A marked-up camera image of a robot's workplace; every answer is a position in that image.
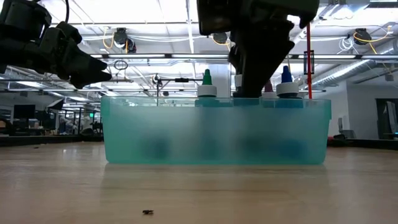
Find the teal plastic container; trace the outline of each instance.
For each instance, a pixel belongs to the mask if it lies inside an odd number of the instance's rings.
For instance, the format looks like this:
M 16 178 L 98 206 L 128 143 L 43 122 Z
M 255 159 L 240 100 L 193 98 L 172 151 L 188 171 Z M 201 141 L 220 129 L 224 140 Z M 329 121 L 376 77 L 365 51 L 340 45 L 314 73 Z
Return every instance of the teal plastic container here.
M 321 164 L 330 100 L 101 99 L 106 159 L 128 164 Z

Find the computer monitor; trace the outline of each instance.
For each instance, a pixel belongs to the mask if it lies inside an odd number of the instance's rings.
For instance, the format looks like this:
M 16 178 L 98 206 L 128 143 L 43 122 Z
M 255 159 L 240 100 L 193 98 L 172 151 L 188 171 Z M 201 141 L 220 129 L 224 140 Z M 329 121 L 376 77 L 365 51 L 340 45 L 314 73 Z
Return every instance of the computer monitor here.
M 35 118 L 36 105 L 14 105 L 14 118 L 29 119 Z

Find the white wall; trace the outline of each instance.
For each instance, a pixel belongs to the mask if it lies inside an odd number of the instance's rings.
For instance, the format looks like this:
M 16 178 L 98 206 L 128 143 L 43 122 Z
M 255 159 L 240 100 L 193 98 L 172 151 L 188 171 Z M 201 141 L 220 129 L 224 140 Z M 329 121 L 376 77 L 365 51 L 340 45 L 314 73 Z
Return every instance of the white wall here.
M 329 136 L 339 134 L 338 119 L 343 118 L 343 129 L 349 129 L 348 97 L 346 82 L 341 82 L 337 87 L 325 88 L 326 93 L 314 93 L 314 99 L 331 100 L 331 121 L 329 123 Z
M 358 139 L 379 139 L 376 99 L 398 98 L 398 88 L 388 85 L 348 85 L 349 123 Z

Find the wooden table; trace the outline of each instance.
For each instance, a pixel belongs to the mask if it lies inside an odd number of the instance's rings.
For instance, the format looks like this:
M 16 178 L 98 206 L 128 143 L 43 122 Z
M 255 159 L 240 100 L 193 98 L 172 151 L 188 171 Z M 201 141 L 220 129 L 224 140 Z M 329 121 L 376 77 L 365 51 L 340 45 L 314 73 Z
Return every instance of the wooden table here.
M 397 151 L 208 167 L 107 164 L 100 143 L 0 148 L 1 224 L 397 223 L 397 191 Z

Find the ceiling duct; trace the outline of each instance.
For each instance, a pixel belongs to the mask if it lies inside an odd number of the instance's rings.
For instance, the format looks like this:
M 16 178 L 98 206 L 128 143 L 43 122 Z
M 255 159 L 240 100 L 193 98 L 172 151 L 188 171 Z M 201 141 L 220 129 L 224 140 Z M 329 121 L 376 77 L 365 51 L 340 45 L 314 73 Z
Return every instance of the ceiling duct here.
M 398 39 L 395 38 L 386 44 L 377 48 L 377 51 L 380 55 L 396 55 L 398 54 Z M 321 85 L 321 86 L 330 86 L 333 84 L 337 84 L 340 81 L 343 81 L 347 78 L 351 78 L 360 73 L 364 73 L 372 68 L 375 68 L 377 63 L 375 60 L 361 60 L 358 62 L 354 62 L 347 65 L 340 65 L 336 68 L 333 68 L 325 73 L 322 73 L 317 77 L 316 80 L 312 83 L 313 86 Z

